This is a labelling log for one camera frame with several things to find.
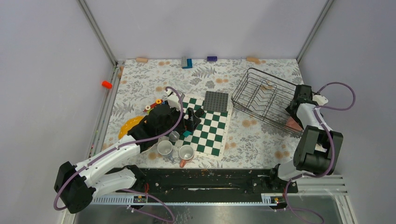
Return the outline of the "yellow orange plate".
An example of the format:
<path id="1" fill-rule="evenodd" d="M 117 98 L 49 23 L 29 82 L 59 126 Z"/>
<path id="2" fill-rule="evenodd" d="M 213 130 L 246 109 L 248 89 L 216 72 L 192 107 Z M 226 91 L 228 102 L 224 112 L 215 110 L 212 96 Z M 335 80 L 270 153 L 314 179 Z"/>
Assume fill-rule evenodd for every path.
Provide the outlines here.
<path id="1" fill-rule="evenodd" d="M 144 116 L 136 116 L 134 118 L 129 119 L 127 122 L 125 122 L 120 128 L 120 132 L 118 134 L 118 139 L 120 140 L 124 135 L 126 135 L 128 133 L 128 131 L 130 129 L 132 129 L 134 126 L 138 125 L 143 118 L 144 118 Z"/>

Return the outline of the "blue grey cup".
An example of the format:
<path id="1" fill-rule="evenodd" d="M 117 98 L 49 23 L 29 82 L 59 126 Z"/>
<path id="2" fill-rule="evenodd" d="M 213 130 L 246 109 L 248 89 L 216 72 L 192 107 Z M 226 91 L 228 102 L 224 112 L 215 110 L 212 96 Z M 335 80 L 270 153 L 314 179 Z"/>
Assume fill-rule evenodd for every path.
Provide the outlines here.
<path id="1" fill-rule="evenodd" d="M 164 158 L 170 160 L 172 163 L 174 163 L 174 158 L 173 158 L 173 145 L 170 141 L 168 140 L 163 140 L 158 143 L 157 145 L 157 151 L 160 155 L 162 155 Z"/>

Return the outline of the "large pink mug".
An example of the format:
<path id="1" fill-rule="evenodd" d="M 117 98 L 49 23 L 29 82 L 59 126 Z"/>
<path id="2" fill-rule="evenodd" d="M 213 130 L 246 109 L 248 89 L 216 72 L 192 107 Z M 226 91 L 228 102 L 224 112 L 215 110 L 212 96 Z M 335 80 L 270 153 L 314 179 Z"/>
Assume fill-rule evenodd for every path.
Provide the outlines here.
<path id="1" fill-rule="evenodd" d="M 303 131 L 303 128 L 292 117 L 287 119 L 285 126 L 294 132 Z"/>

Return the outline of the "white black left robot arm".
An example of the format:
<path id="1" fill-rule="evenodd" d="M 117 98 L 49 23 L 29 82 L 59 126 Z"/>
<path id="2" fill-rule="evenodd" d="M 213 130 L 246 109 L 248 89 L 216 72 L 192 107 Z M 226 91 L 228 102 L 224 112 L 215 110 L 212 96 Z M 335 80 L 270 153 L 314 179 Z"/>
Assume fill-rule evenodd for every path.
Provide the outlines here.
<path id="1" fill-rule="evenodd" d="M 158 139 L 176 132 L 180 135 L 192 133 L 200 124 L 204 110 L 177 109 L 167 104 L 156 105 L 136 125 L 108 149 L 85 161 L 72 165 L 69 161 L 58 170 L 54 190 L 56 210 L 67 209 L 71 214 L 86 208 L 93 199 L 108 193 L 144 188 L 145 180 L 133 168 L 123 168 L 110 173 L 119 162 L 150 149 Z"/>

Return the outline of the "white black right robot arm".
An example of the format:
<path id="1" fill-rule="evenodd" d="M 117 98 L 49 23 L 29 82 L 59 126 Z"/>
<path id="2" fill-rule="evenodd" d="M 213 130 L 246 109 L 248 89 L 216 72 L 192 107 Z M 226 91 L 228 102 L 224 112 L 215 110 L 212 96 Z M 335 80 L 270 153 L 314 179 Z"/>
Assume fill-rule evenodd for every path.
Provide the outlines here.
<path id="1" fill-rule="evenodd" d="M 269 189 L 280 192 L 286 181 L 296 176 L 323 177 L 335 169 L 343 142 L 342 133 L 332 130 L 320 114 L 320 106 L 313 99 L 308 85 L 297 85 L 286 111 L 303 129 L 293 160 L 271 169 Z"/>

